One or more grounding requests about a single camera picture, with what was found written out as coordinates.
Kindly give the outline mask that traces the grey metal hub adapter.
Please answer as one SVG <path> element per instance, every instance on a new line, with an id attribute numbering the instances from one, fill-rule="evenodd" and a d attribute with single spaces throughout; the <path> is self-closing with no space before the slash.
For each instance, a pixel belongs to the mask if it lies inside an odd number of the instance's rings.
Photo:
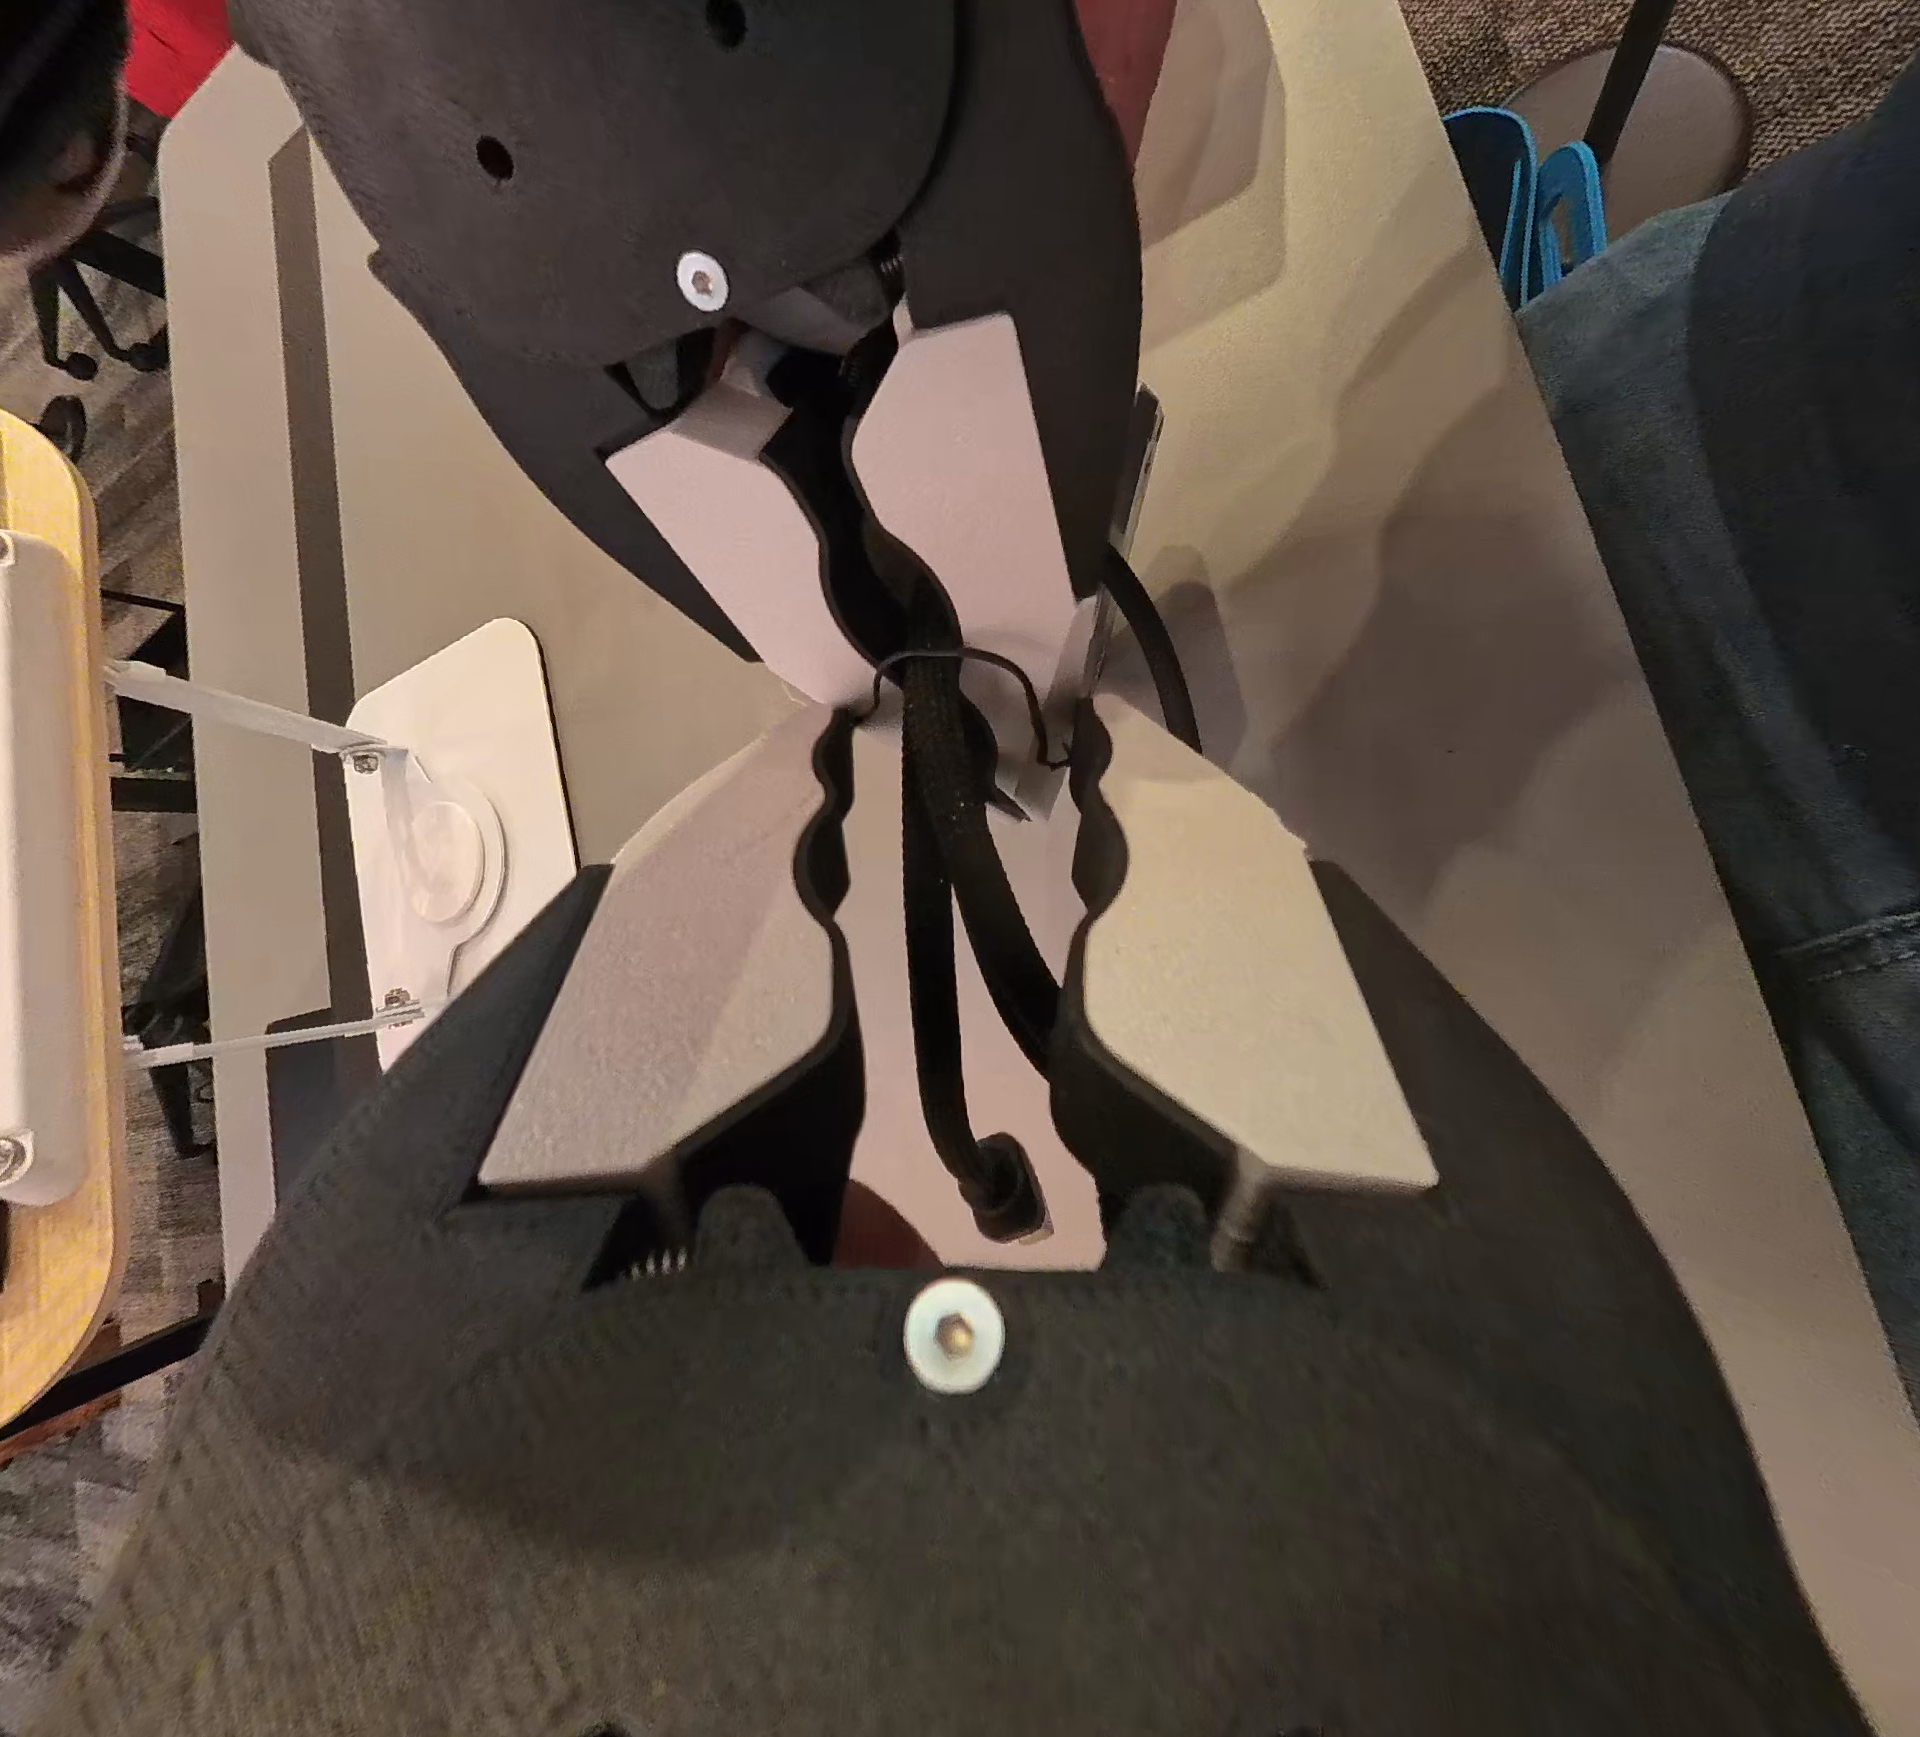
<path id="1" fill-rule="evenodd" d="M 1124 463 L 1118 468 L 1118 499 L 1112 516 L 1107 529 L 1107 551 L 1112 551 L 1122 564 L 1128 564 L 1128 545 L 1142 522 L 1142 505 L 1145 505 L 1145 483 L 1155 463 L 1155 445 L 1164 434 L 1164 406 L 1160 398 L 1142 383 L 1132 410 L 1128 410 L 1128 441 L 1124 441 Z M 1124 615 L 1118 608 L 1118 598 L 1111 589 L 1111 566 L 1112 560 L 1097 560 L 1097 586 L 1075 604 L 1066 642 L 1058 654 L 1058 667 L 1052 675 L 1052 688 L 1045 695 L 1045 725 L 1048 725 L 1048 766 L 1037 777 L 1025 791 L 1025 800 L 1045 800 L 1045 809 L 1052 809 L 1052 791 L 1058 786 L 1058 777 L 1072 759 L 1072 732 L 1075 732 L 1075 713 L 1078 703 L 1090 699 L 1107 675 L 1107 664 L 1112 654 L 1112 641 L 1124 629 Z"/>

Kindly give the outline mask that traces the black thread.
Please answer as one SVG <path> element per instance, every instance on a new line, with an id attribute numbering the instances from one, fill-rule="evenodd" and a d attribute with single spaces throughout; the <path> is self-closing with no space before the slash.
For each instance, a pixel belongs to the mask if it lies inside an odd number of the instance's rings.
<path id="1" fill-rule="evenodd" d="M 990 650 L 990 646 L 975 646 L 975 642 L 907 642 L 907 646 L 897 646 L 887 650 L 876 667 L 872 667 L 872 699 L 855 711 L 855 723 L 872 723 L 876 711 L 881 711 L 881 699 L 884 699 L 884 684 L 907 667 L 907 664 L 987 664 L 995 671 L 1004 671 L 1018 680 L 1021 695 L 1025 695 L 1025 713 L 1030 713 L 1030 730 L 1032 730 L 1032 739 L 1037 739 L 1037 752 L 1032 759 L 1048 773 L 1065 773 L 1072 765 L 1072 744 L 1066 752 L 1056 752 L 1052 739 L 1048 739 L 1048 719 L 1045 719 L 1045 703 L 1041 703 L 1041 690 L 1037 684 L 1030 680 L 1030 671 L 1003 654 L 1003 650 Z"/>

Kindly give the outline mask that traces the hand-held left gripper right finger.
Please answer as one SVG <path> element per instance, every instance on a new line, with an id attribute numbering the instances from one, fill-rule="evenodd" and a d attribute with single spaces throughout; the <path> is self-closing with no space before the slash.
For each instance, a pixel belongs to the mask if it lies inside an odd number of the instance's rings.
<path id="1" fill-rule="evenodd" d="M 1078 711 L 1072 800 L 1052 1119 L 1097 1197 L 1434 1188 L 1309 845 L 1112 695 Z"/>

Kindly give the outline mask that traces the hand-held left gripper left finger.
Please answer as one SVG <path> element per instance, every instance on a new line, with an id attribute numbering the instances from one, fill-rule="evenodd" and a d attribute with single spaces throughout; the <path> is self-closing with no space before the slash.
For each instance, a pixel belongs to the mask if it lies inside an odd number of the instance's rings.
<path id="1" fill-rule="evenodd" d="M 485 1189 L 841 1197 L 864 1119 L 838 927 L 851 805 L 855 719 L 812 707 L 616 850 L 476 1167 Z"/>

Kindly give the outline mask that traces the wooden-armed white desk stand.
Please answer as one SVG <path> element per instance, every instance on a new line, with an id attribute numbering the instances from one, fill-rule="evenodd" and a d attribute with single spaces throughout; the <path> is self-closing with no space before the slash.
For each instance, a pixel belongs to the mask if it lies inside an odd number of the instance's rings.
<path id="1" fill-rule="evenodd" d="M 365 1021 L 143 1048 L 116 1006 L 110 699 L 350 765 Z M 110 658 L 76 463 L 6 416 L 6 1444 L 191 1357 L 210 1317 L 79 1366 L 125 1272 L 125 1077 L 375 1037 L 394 1065 L 580 870 L 541 641 L 488 619 L 344 725 Z"/>

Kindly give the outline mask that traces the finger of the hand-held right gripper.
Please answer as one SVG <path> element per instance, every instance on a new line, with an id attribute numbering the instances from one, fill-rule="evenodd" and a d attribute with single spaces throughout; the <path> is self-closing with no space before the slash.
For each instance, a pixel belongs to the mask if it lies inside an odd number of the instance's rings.
<path id="1" fill-rule="evenodd" d="M 902 598 L 807 379 L 827 355 L 745 334 L 722 377 L 666 428 L 622 445 L 610 477 L 719 613 L 792 690 L 855 707 L 902 642 Z"/>
<path id="2" fill-rule="evenodd" d="M 851 467 L 876 522 L 944 589 L 957 641 L 1014 658 L 1045 719 L 1066 719 L 1093 604 L 1072 589 L 1018 321 L 907 330 Z"/>

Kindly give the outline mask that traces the person's blue jeans leg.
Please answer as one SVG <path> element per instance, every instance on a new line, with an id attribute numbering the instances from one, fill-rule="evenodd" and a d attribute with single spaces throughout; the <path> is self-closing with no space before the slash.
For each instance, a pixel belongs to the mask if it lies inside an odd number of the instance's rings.
<path id="1" fill-rule="evenodd" d="M 1522 336 L 1915 1406 L 1915 858 L 1844 791 L 1707 472 L 1688 321 L 1730 200 L 1637 226 Z"/>

